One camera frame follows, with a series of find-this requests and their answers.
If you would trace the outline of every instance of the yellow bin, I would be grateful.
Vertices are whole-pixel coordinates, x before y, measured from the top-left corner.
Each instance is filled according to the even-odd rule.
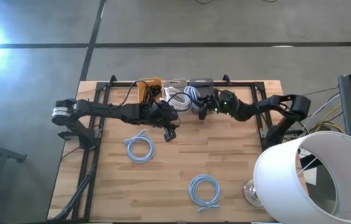
[[[142,78],[141,80],[145,81],[150,86],[158,85],[162,87],[162,79],[160,78],[157,78],[157,77]],[[145,83],[137,82],[138,102],[142,102],[144,100],[145,87],[146,87]],[[160,97],[162,97],[161,93],[156,96],[156,100],[159,100]]]

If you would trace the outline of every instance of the white lampshade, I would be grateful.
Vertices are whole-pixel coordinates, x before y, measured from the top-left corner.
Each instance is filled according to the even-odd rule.
[[[297,177],[296,153],[305,149],[326,166],[335,184],[337,207],[333,215],[319,208]],[[321,131],[265,150],[254,171],[258,199],[283,224],[351,223],[351,137]]]

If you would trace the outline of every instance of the concrete floor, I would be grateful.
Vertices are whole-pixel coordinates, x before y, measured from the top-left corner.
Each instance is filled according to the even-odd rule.
[[[99,4],[0,0],[0,44],[89,43]],[[108,0],[96,42],[351,42],[351,0]],[[75,96],[86,52],[0,49],[0,146],[28,155],[6,164],[0,223],[45,220],[63,147],[52,106]],[[225,73],[279,79],[285,93],[309,93],[351,73],[351,47],[95,49],[87,80]],[[312,109],[335,92],[310,95]]]

